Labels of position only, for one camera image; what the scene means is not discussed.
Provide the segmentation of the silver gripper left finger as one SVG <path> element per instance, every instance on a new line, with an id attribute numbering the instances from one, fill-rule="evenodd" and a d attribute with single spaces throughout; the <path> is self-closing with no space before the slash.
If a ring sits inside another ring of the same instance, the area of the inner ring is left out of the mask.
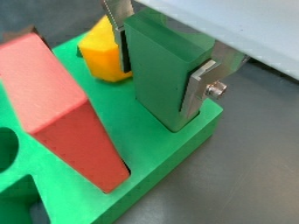
<path id="1" fill-rule="evenodd" d="M 119 48 L 120 67 L 124 73 L 131 71 L 131 62 L 127 48 L 127 35 L 124 22 L 133 14 L 131 0 L 100 0 L 101 7 L 105 11 L 107 18 L 112 24 L 115 41 Z"/>

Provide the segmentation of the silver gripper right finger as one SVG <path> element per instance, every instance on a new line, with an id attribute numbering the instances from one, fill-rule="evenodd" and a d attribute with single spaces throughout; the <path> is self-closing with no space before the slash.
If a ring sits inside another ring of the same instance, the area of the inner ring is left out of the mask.
<path id="1" fill-rule="evenodd" d="M 184 119 L 191 120 L 196 116 L 207 96 L 219 99 L 224 95 L 227 85 L 220 80 L 232 75 L 248 59 L 243 52 L 219 41 L 215 42 L 209 59 L 188 78 L 180 108 Z"/>

